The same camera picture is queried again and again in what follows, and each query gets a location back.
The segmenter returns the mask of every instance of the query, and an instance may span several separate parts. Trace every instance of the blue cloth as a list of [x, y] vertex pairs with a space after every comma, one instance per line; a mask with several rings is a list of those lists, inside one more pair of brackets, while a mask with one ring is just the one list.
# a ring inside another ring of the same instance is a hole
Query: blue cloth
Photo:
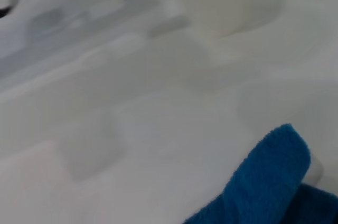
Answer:
[[338, 198], [301, 184], [310, 162], [306, 143], [283, 125], [257, 144], [222, 194], [185, 224], [338, 223]]

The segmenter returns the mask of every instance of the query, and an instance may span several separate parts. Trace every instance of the microfiber cloth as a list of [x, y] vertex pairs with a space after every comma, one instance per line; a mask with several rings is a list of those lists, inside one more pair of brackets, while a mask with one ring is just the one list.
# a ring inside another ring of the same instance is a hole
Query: microfiber cloth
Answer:
[[270, 132], [222, 194], [184, 224], [333, 224], [338, 198], [302, 184], [311, 158], [290, 124]]

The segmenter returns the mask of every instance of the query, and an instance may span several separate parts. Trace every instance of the blue towel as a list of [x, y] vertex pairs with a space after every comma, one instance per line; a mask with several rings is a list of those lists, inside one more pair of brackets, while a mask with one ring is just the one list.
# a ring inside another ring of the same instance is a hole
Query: blue towel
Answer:
[[310, 162], [306, 143], [283, 125], [257, 144], [222, 194], [185, 224], [338, 223], [338, 198], [301, 184]]

